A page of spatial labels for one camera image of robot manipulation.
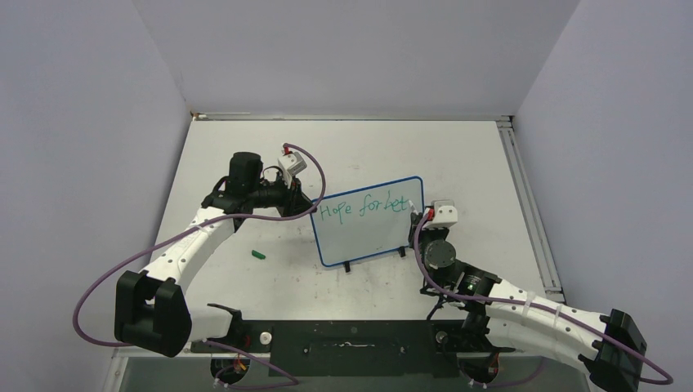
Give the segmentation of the blue framed whiteboard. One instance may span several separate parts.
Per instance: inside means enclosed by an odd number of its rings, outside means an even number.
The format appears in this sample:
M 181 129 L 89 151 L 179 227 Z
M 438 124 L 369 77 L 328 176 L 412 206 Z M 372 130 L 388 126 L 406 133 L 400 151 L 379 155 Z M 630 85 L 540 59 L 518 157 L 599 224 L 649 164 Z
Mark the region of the blue framed whiteboard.
M 421 211 L 423 179 L 391 180 L 323 198 L 311 213 L 320 263 L 360 261 L 408 245 L 409 200 Z

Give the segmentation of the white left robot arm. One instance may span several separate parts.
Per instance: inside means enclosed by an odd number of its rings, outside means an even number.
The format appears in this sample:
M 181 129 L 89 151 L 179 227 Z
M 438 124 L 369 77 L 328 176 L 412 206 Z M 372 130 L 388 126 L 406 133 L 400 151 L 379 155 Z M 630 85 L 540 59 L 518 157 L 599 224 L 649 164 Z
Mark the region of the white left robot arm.
M 298 177 L 308 158 L 297 146 L 284 145 L 275 178 L 269 180 L 259 154 L 233 154 L 227 175 L 203 198 L 188 228 L 143 269 L 118 278 L 115 339 L 169 358 L 187 344 L 209 338 L 225 352 L 237 350 L 244 339 L 244 330 L 233 322 L 238 311 L 218 304 L 188 305 L 186 291 L 213 253 L 246 220 L 258 218 L 255 210 L 274 208 L 274 221 L 290 221 L 316 209 Z

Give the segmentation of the green marker cap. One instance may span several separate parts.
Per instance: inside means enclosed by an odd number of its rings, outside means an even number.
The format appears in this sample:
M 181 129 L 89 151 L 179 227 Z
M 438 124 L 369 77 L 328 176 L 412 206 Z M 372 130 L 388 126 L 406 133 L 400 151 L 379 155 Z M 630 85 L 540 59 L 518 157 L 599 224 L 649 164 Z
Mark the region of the green marker cap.
M 266 259 L 266 256 L 259 251 L 252 250 L 251 254 L 253 257 L 257 258 L 258 260 L 265 260 Z

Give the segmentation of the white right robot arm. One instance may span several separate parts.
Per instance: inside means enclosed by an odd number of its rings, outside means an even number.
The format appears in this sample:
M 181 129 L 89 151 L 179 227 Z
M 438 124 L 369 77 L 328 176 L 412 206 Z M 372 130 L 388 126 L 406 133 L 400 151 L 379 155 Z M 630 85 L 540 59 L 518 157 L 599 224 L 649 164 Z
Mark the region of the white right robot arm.
M 647 345 L 630 314 L 570 307 L 459 260 L 447 240 L 456 221 L 451 206 L 413 212 L 408 240 L 423 273 L 423 293 L 466 312 L 462 336 L 468 347 L 554 359 L 604 391 L 639 389 Z

